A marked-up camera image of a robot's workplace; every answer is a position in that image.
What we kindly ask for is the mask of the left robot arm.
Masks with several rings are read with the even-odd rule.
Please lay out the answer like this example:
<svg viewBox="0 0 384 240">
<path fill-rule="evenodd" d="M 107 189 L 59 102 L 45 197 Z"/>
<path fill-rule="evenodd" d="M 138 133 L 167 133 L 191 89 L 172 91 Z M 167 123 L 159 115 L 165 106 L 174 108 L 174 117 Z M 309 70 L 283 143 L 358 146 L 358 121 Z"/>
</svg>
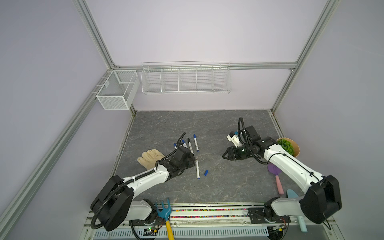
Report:
<svg viewBox="0 0 384 240">
<path fill-rule="evenodd" d="M 107 181 L 90 206 L 94 213 L 90 223 L 92 229 L 104 228 L 110 232 L 125 221 L 139 221 L 144 225 L 152 225 L 157 221 L 160 215 L 154 203 L 148 199 L 134 199 L 196 165 L 191 150 L 182 145 L 184 135 L 179 137 L 177 148 L 157 160 L 153 168 L 132 177 L 115 175 Z"/>
</svg>

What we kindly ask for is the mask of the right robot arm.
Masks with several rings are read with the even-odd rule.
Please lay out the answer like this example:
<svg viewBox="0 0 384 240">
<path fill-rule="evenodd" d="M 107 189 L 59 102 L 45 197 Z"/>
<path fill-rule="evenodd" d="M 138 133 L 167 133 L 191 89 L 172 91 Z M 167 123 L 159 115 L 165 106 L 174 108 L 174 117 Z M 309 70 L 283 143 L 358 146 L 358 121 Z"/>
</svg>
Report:
<svg viewBox="0 0 384 240">
<path fill-rule="evenodd" d="M 234 145 L 227 148 L 223 159 L 239 161 L 252 158 L 262 165 L 275 166 L 304 193 L 294 198 L 275 197 L 266 202 L 262 217 L 267 222 L 276 222 L 284 216 L 298 216 L 321 224 L 342 209 L 340 184 L 334 176 L 314 171 L 273 138 L 261 138 L 253 126 L 245 126 L 243 118 L 239 118 L 237 132 L 231 132 L 227 138 Z"/>
</svg>

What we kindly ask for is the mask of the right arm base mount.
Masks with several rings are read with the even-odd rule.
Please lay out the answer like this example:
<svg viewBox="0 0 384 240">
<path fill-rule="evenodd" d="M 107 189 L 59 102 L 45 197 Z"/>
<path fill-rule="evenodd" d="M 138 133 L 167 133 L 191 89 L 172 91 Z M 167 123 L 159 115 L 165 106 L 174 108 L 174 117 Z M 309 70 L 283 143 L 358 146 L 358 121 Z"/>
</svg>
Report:
<svg viewBox="0 0 384 240">
<path fill-rule="evenodd" d="M 248 208 L 247 216 L 252 224 L 288 224 L 289 216 L 278 216 L 271 209 L 265 207 Z"/>
</svg>

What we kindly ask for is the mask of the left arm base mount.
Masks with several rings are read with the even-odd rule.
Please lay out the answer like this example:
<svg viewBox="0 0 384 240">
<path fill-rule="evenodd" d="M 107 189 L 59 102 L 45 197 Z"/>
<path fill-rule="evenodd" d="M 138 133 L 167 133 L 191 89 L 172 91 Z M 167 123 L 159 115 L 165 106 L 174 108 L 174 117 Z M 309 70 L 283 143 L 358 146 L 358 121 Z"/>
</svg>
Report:
<svg viewBox="0 0 384 240">
<path fill-rule="evenodd" d="M 159 217 L 157 209 L 153 209 L 145 220 L 133 220 L 132 225 L 135 226 L 161 226 L 164 220 Z"/>
</svg>

